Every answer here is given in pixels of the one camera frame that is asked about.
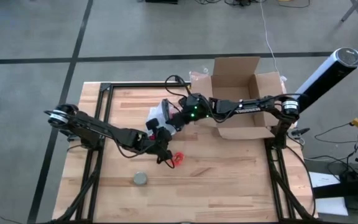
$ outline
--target red object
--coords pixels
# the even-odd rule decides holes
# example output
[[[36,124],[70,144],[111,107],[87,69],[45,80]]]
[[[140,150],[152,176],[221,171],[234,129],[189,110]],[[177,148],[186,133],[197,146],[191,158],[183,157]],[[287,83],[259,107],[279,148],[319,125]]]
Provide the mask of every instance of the red object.
[[[181,162],[183,161],[183,159],[185,158],[185,155],[181,152],[177,152],[174,156],[173,156],[173,163],[175,166],[179,166],[181,164]]]

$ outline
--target white paper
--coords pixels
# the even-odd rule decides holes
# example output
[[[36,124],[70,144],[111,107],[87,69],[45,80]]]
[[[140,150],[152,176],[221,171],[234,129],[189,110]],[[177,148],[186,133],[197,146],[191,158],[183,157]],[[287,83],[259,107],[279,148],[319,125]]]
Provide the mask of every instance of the white paper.
[[[339,180],[337,180],[331,174],[320,174],[316,172],[309,172],[309,174],[313,187],[339,184]],[[343,197],[316,199],[316,210],[319,213],[345,216],[349,215],[347,213],[347,208],[345,206],[345,200]]]

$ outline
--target wooden tabletop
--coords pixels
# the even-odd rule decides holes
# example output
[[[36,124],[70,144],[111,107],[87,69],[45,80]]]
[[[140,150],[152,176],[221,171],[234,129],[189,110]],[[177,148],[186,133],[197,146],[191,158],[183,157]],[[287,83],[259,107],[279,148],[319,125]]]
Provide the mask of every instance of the wooden tabletop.
[[[78,106],[90,116],[94,116],[99,86],[100,83],[83,86]],[[163,98],[171,102],[178,100],[163,88],[115,89],[109,123],[120,128],[145,130],[149,108],[157,106]],[[287,144],[303,157],[295,142],[289,140]],[[156,156],[152,155],[126,159],[115,143],[107,140],[94,222],[277,221],[262,139],[225,140],[214,128],[189,124],[174,135],[168,148],[185,155],[175,169],[164,163],[158,165]],[[311,213],[313,201],[306,171],[289,150],[283,154],[290,188]],[[53,218],[62,215],[79,192],[85,158],[83,148],[68,152]],[[136,172],[147,174],[147,185],[133,184]],[[90,192],[85,208],[88,208]]]

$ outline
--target cardboard box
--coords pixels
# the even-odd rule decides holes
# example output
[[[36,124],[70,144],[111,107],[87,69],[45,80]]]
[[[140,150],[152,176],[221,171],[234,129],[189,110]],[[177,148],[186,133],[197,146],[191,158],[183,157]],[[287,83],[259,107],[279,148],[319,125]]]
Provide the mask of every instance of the cardboard box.
[[[211,77],[192,80],[191,91],[220,100],[249,100],[283,93],[278,72],[255,74],[259,57],[216,58]],[[202,119],[197,125],[217,127],[225,139],[272,138],[270,127],[278,120],[266,112],[237,114],[223,123],[212,118]]]

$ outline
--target concrete floor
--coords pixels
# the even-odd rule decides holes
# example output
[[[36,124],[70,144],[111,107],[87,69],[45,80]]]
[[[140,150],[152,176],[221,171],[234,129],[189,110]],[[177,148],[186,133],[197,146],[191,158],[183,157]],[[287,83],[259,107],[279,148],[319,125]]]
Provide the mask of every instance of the concrete floor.
[[[71,57],[87,2],[0,0],[0,59]],[[311,0],[305,9],[278,7],[274,0],[263,6],[274,52],[358,50],[357,13],[339,23],[351,7],[348,0]],[[180,0],[175,6],[94,0],[79,56],[268,53],[264,35],[258,4],[239,8],[223,1],[202,6]],[[288,92],[295,91],[324,59],[278,58],[278,69],[288,78]],[[50,136],[42,111],[58,103],[68,67],[69,63],[0,64],[0,216],[27,222]],[[164,80],[171,74],[188,79],[190,70],[203,67],[212,70],[213,60],[78,63],[67,102],[78,102],[83,82]],[[257,70],[273,71],[273,60],[261,59]],[[302,114],[300,127],[311,128],[305,135],[304,156],[347,155],[351,144],[318,142],[313,136],[356,116],[358,70]],[[355,139],[356,134],[355,128],[348,128],[325,138],[341,141]],[[38,222],[52,216],[67,145],[59,136]],[[358,223],[355,217],[322,217]]]

